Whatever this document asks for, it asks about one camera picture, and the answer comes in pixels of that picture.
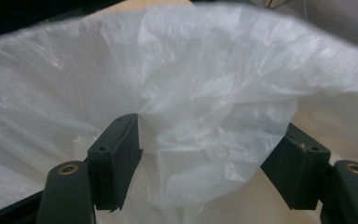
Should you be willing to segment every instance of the screw hole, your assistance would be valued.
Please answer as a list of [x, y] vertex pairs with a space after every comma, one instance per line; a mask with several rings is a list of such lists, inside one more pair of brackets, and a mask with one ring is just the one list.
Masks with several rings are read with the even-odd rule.
[[347, 169], [352, 171], [355, 174], [358, 174], [358, 165], [357, 164], [353, 164], [353, 163], [347, 164]]
[[78, 166], [74, 164], [63, 166], [59, 171], [58, 174], [60, 175], [69, 175], [71, 173], [74, 173], [78, 170]]

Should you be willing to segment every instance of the translucent plastic sheet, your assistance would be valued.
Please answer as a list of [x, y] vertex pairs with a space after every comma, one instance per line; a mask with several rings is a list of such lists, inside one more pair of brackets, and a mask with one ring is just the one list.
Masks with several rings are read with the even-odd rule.
[[240, 187], [285, 134], [297, 99], [316, 92], [358, 96], [358, 48], [252, 7], [151, 7], [2, 36], [0, 166], [15, 175], [0, 185], [19, 183], [13, 198], [41, 189], [49, 169], [83, 160], [114, 118], [136, 112], [145, 154], [123, 211], [100, 221], [241, 223]]

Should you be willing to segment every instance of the plastic bag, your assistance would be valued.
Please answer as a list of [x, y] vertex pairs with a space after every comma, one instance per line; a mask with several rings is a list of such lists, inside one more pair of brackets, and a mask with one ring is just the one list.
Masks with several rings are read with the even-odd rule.
[[[234, 223], [296, 100], [318, 91], [358, 92], [358, 48], [253, 7], [47, 24], [0, 37], [0, 166], [23, 176], [5, 181], [41, 189], [49, 169], [83, 160], [114, 118], [136, 112], [143, 158], [123, 211], [99, 221]], [[22, 189], [7, 190], [12, 201]]]

